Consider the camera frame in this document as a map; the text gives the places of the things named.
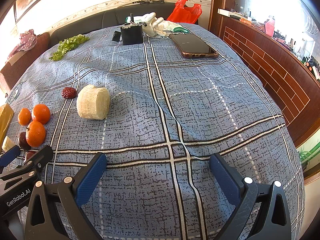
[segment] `blue rubber pad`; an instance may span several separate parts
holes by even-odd
[[[238,206],[241,200],[240,189],[215,155],[210,157],[210,168],[228,202]]]
[[[106,170],[106,165],[107,158],[104,154],[101,154],[80,182],[76,191],[76,204],[78,207],[89,201],[94,189],[102,177],[102,174]]]
[[[12,162],[19,155],[20,155],[20,148],[19,146],[16,145],[0,157],[0,166],[6,167],[7,165],[10,164],[10,162]]]

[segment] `brick pattern panel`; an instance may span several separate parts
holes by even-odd
[[[289,125],[310,101],[303,89],[271,55],[239,33],[225,27],[223,40],[261,80]]]

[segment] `green plant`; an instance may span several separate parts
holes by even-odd
[[[52,54],[52,57],[49,57],[50,60],[58,61],[63,58],[63,56],[70,50],[78,48],[81,43],[84,43],[89,40],[89,37],[84,35],[77,35],[71,38],[68,38],[64,41],[59,41],[58,50]]]
[[[320,153],[319,148],[320,148],[320,142],[318,142],[317,145],[314,146],[310,151],[302,150],[302,152],[299,152],[301,164],[305,162],[309,162],[311,159],[317,156]]]

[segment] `white root vegetable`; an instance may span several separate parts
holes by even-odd
[[[77,98],[77,111],[80,117],[102,120],[107,117],[110,105],[110,94],[106,88],[85,86]]]
[[[8,137],[6,136],[4,138],[3,144],[2,144],[2,149],[7,152],[9,151],[11,148],[13,148],[16,144]]]

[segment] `black phone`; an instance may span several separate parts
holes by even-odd
[[[172,33],[170,39],[177,45],[183,57],[218,57],[218,52],[191,33]]]

